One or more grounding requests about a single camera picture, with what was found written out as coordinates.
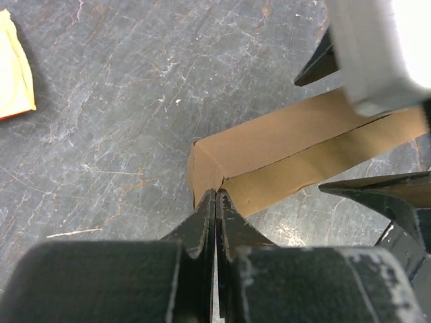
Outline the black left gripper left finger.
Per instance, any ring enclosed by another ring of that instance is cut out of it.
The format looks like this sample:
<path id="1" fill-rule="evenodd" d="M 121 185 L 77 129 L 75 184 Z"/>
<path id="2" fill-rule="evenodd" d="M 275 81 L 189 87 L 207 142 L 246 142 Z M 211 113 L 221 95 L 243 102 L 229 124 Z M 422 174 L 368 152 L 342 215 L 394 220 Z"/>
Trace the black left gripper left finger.
<path id="1" fill-rule="evenodd" d="M 52 241 L 18 262 L 2 322 L 210 322 L 216 194 L 156 241 Z"/>

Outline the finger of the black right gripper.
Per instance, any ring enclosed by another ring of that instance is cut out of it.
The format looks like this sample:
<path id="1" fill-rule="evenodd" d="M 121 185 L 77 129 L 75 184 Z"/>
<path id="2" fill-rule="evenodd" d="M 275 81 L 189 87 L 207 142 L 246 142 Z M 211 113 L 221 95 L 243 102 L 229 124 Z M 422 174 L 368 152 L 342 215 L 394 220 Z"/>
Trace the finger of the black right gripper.
<path id="1" fill-rule="evenodd" d="M 315 52 L 294 79 L 294 85 L 303 87 L 339 70 L 330 29 L 327 28 Z"/>
<path id="2" fill-rule="evenodd" d="M 430 253 L 429 171 L 329 182 L 319 190 L 380 213 Z"/>

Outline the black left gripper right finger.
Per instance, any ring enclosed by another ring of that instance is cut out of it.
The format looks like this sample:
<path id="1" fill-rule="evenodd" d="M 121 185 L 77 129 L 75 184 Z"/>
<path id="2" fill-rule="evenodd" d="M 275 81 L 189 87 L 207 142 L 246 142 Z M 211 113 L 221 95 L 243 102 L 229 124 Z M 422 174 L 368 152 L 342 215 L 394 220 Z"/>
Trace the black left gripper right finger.
<path id="1" fill-rule="evenodd" d="M 423 322 L 398 260 L 363 246 L 281 247 L 220 190 L 215 202 L 220 316 L 227 322 Z"/>

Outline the brown cardboard box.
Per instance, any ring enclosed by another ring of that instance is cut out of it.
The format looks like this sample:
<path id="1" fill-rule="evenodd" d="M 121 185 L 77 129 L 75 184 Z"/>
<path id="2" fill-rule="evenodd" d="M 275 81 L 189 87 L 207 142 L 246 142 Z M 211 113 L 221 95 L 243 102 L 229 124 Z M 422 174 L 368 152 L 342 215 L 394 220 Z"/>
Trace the brown cardboard box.
<path id="1" fill-rule="evenodd" d="M 427 131 L 420 108 L 363 117 L 335 89 L 194 142 L 187 180 L 195 202 L 223 188 L 249 216 Z"/>

